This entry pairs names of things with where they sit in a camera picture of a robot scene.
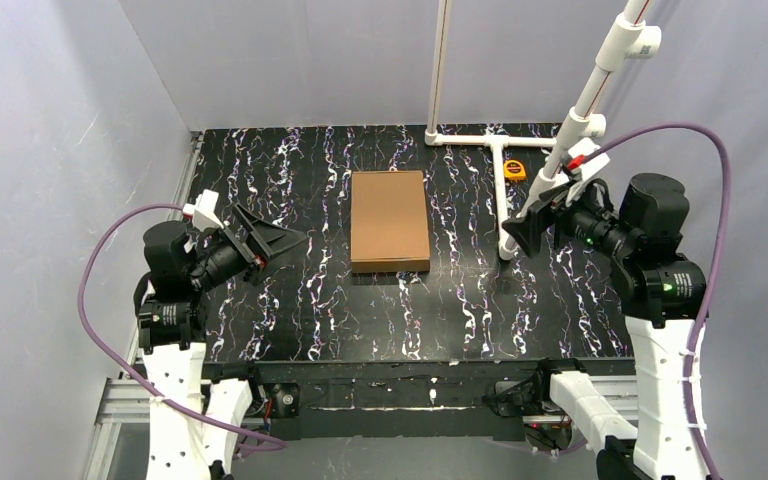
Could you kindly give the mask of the brown cardboard box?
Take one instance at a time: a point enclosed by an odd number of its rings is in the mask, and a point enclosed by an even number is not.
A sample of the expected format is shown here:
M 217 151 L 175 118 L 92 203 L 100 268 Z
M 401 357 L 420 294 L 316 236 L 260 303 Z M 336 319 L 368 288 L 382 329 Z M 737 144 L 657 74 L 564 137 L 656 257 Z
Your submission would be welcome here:
M 352 273 L 430 270 L 431 239 L 423 172 L 358 171 L 352 174 L 350 194 Z

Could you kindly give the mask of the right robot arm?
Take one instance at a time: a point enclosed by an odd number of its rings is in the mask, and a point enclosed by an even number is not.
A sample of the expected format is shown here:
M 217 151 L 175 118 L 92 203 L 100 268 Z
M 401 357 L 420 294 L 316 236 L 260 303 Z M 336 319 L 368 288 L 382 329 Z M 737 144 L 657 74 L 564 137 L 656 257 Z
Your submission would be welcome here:
M 552 230 L 557 243 L 578 241 L 610 262 L 634 353 L 636 420 L 596 388 L 579 360 L 541 360 L 528 381 L 503 393 L 524 410 L 553 408 L 566 416 L 594 450 L 602 479 L 712 477 L 684 395 L 695 383 L 688 340 L 707 287 L 701 268 L 678 250 L 688 212 L 679 181 L 642 173 L 630 180 L 619 207 L 595 180 L 580 197 L 568 186 L 552 188 L 524 217 L 503 225 L 529 257 Z

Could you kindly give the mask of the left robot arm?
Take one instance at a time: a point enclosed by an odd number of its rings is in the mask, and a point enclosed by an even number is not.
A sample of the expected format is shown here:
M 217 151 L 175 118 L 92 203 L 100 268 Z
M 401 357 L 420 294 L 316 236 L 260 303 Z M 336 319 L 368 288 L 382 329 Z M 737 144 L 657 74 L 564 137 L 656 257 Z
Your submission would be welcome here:
M 241 204 L 242 227 L 203 227 L 208 244 L 198 249 L 184 220 L 161 222 L 143 235 L 149 271 L 135 301 L 138 347 L 145 378 L 155 388 L 149 406 L 149 479 L 229 479 L 248 414 L 270 405 L 258 369 L 250 362 L 227 364 L 211 375 L 207 355 L 205 297 L 234 277 L 261 282 L 278 258 L 302 243 L 302 232 L 257 217 Z

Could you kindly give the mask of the orange tape measure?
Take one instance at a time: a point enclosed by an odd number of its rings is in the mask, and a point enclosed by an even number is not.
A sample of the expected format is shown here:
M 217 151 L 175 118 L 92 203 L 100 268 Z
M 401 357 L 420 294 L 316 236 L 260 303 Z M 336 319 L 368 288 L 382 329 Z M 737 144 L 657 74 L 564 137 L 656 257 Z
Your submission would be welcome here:
M 515 159 L 508 159 L 503 162 L 503 175 L 509 182 L 523 182 L 527 179 L 524 164 Z

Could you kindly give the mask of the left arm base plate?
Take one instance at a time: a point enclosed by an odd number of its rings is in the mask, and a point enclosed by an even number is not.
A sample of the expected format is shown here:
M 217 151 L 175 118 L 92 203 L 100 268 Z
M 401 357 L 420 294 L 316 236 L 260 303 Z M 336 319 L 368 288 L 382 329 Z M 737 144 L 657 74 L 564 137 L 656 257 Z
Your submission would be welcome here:
M 222 382 L 246 382 L 249 394 L 246 397 L 245 417 L 293 418 L 298 415 L 300 386 L 297 383 L 268 380 L 263 367 L 253 361 L 230 362 L 218 365 L 207 374 L 211 386 Z

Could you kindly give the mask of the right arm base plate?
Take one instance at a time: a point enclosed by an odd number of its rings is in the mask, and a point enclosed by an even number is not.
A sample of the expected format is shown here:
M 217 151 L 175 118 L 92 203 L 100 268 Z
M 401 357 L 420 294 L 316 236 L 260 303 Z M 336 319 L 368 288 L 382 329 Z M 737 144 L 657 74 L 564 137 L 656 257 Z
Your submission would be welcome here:
M 562 409 L 550 398 L 550 380 L 568 371 L 588 373 L 578 359 L 541 359 L 530 377 L 494 383 L 481 396 L 481 402 L 500 417 L 560 415 Z

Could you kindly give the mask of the aluminium rail frame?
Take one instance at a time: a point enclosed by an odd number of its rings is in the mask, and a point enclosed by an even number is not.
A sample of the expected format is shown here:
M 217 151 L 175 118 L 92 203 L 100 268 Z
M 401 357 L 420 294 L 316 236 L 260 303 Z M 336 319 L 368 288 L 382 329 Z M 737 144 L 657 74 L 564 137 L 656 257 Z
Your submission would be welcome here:
M 609 260 L 578 241 L 554 249 L 552 230 L 535 258 L 515 244 L 499 259 L 487 150 L 429 147 L 416 126 L 209 130 L 199 143 L 189 203 L 213 190 L 236 235 L 235 203 L 306 235 L 261 282 L 233 278 L 205 297 L 205 374 L 253 361 L 266 379 L 300 386 L 297 416 L 223 426 L 244 438 L 234 458 L 354 434 L 524 436 L 542 454 L 594 452 L 562 414 L 500 417 L 482 404 L 488 387 L 527 379 L 545 358 L 582 361 L 636 420 L 632 341 Z M 408 170 L 424 173 L 430 270 L 352 273 L 352 174 Z M 688 340 L 695 383 L 684 395 L 714 479 L 699 385 L 710 292 Z

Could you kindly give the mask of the white PVC pipe frame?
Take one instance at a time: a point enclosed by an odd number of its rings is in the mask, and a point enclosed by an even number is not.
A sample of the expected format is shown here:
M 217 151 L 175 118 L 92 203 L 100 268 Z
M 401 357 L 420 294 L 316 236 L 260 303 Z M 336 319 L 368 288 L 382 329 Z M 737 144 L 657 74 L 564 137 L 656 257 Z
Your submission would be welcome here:
M 471 101 L 510 108 L 505 123 L 553 123 L 546 136 L 503 133 L 457 134 L 441 130 L 441 101 L 450 30 L 455 4 L 437 4 L 428 113 L 423 140 L 429 147 L 458 146 L 487 150 L 495 202 L 496 253 L 508 261 L 518 250 L 502 227 L 526 210 L 512 210 L 503 174 L 503 155 L 513 148 L 540 148 L 546 158 L 532 178 L 525 203 L 560 183 L 560 162 L 583 138 L 605 134 L 607 121 L 599 108 L 624 65 L 655 56 L 662 43 L 661 28 L 650 22 L 656 1 L 470 1 L 467 10 L 487 21 L 473 52 L 455 57 L 477 64 L 491 88 L 507 79 L 501 92 L 474 94 Z

